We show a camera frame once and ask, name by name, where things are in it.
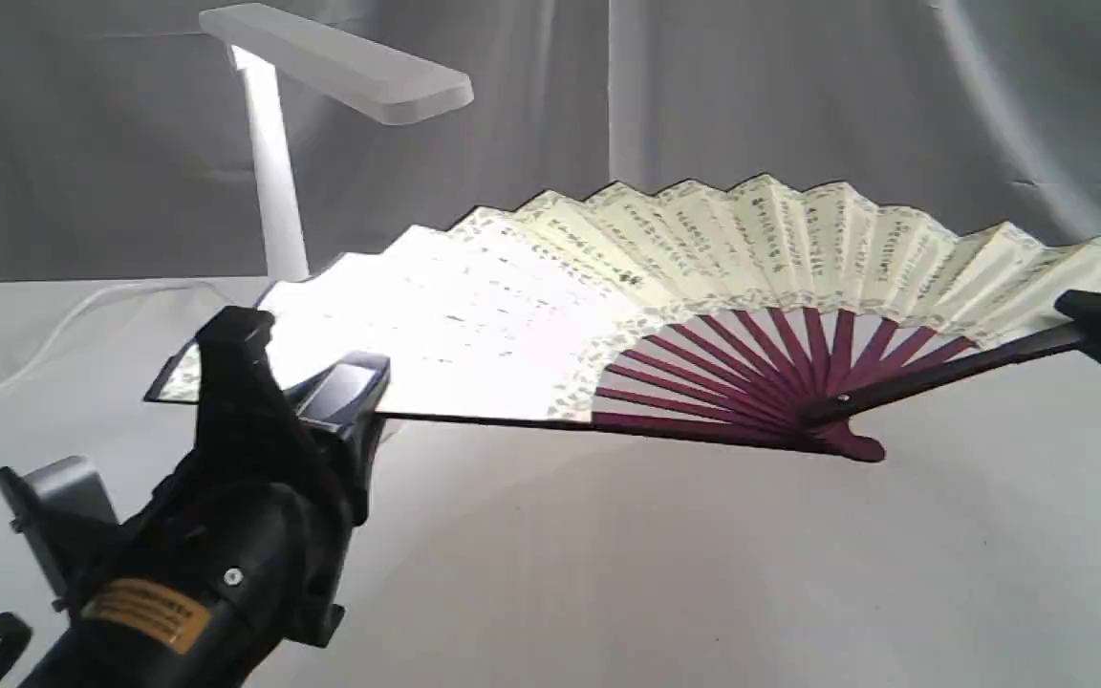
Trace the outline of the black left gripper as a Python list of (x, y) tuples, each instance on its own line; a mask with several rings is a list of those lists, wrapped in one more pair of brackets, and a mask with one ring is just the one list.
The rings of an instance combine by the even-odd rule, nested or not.
[(201, 326), (193, 458), (111, 529), (78, 578), (80, 684), (242, 684), (280, 645), (328, 648), (392, 378), (352, 352), (292, 389), (270, 370), (268, 312)]

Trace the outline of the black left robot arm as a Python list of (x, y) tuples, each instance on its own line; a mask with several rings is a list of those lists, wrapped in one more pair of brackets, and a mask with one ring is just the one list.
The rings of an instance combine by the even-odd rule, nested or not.
[(352, 352), (280, 383), (274, 323), (227, 306), (197, 331), (195, 441), (132, 517), (87, 459), (0, 467), (12, 528), (67, 618), (23, 685), (241, 687), (281, 643), (331, 644), (392, 364)]

